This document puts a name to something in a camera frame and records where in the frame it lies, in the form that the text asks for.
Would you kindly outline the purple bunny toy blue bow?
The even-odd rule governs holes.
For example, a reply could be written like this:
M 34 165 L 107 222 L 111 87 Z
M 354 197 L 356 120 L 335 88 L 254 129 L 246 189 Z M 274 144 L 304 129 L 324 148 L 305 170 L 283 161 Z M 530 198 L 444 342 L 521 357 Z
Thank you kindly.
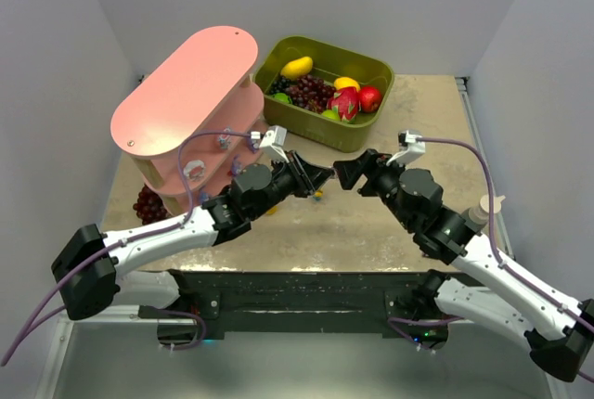
M 259 151 L 262 134 L 258 131 L 251 131 L 250 137 L 248 138 L 248 148 L 255 154 Z

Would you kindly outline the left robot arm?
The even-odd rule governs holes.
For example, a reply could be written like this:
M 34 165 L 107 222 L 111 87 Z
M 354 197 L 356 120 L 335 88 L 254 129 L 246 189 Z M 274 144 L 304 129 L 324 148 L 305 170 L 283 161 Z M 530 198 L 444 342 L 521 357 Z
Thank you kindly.
M 291 151 L 285 162 L 248 165 L 217 196 L 185 214 L 111 233 L 101 232 L 97 225 L 80 227 L 51 265 L 68 317 L 97 315 L 123 293 L 123 277 L 137 268 L 181 251 L 234 240 L 285 198 L 308 198 L 334 175 L 332 168 L 309 163 Z

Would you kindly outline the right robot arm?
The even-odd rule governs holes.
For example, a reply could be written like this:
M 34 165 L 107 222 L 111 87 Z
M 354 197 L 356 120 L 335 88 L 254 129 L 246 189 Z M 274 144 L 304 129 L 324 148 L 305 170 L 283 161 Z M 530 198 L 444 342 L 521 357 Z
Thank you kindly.
M 593 301 L 579 301 L 542 281 L 502 253 L 481 227 L 443 203 L 443 189 L 430 171 L 408 169 L 374 149 L 351 161 L 336 161 L 341 187 L 360 177 L 363 197 L 377 197 L 428 256 L 481 282 L 528 324 L 523 332 L 530 358 L 565 382 L 580 377 L 593 345 Z

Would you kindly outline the pink round toy white face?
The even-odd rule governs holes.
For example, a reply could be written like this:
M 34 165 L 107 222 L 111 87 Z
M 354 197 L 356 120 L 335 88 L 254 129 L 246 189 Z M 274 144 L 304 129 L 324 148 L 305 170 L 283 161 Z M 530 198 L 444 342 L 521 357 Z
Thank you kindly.
M 188 181 L 199 181 L 204 176 L 206 165 L 202 160 L 189 161 L 183 168 L 184 177 Z

